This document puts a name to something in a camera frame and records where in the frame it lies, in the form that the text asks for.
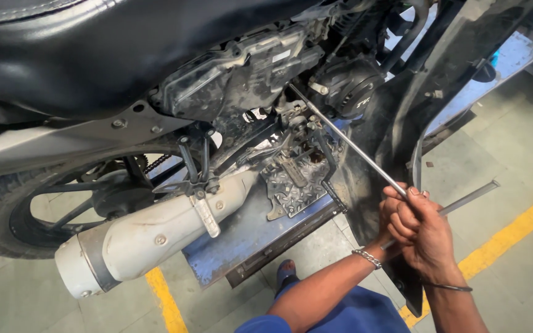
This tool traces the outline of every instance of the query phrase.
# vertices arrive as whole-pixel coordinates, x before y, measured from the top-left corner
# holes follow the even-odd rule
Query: engine cover
[[[269,108],[285,84],[314,67],[324,55],[306,47],[303,24],[279,29],[268,26],[225,50],[208,51],[171,74],[152,96],[163,113],[213,121],[223,111]]]
[[[374,89],[384,83],[384,75],[374,59],[361,53],[333,64],[316,83],[328,87],[328,94],[315,94],[316,105],[332,108],[339,118],[353,119],[366,109]]]

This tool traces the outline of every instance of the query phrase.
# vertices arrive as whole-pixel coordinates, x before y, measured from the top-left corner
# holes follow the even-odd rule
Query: silver chain bracelet
[[[360,256],[364,257],[367,261],[371,262],[372,264],[374,264],[375,266],[375,269],[381,269],[381,262],[377,259],[374,258],[373,255],[363,251],[363,250],[353,250],[351,251],[351,253],[353,254],[359,254]]]

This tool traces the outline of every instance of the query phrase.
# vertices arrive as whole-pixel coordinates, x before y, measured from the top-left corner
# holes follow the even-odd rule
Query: exhaust muffler
[[[55,253],[65,286],[81,299],[143,276],[207,232],[207,208],[217,223],[240,208],[257,176],[244,171],[221,179],[204,212],[181,195],[71,237]]]

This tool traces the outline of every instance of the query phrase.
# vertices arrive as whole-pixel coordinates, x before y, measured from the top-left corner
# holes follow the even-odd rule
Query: yellow floor line
[[[166,279],[163,277],[162,271],[156,267],[147,274],[145,279],[153,293],[158,297],[159,307],[162,310],[163,320],[166,323],[166,329],[169,333],[188,333],[187,326],[184,325],[180,310],[172,298],[170,289],[167,287]]]
[[[533,231],[533,206],[517,216],[515,220],[505,228],[496,233],[488,242],[480,246],[478,249],[470,253],[458,264],[458,267],[464,274],[466,280],[477,275],[483,269],[497,260],[503,253],[505,253],[511,246],[522,240]],[[421,321],[427,314],[430,313],[429,302],[427,297],[423,302],[423,315],[416,318],[411,312],[403,306],[400,309],[400,315],[406,322],[406,325],[411,328],[416,323]]]

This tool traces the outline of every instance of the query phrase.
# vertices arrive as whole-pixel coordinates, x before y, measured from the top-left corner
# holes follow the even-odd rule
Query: concrete floor
[[[452,213],[456,259],[462,260],[533,205],[533,77],[521,73],[473,107],[478,115],[424,157],[424,189],[448,204],[496,178],[502,188]],[[50,195],[34,210],[64,214],[68,200]],[[274,296],[275,270],[296,261],[300,278],[346,256],[356,247],[342,216],[331,220],[235,289],[225,279],[201,291],[184,256],[160,265],[188,331],[231,332],[264,314]],[[383,271],[361,286],[388,295],[397,308],[404,299]],[[470,280],[474,298],[491,332],[533,332],[533,232]],[[411,329],[434,332],[431,316]],[[0,332],[165,332],[157,299],[145,278],[112,292],[77,301],[64,288],[55,263],[0,258]]]

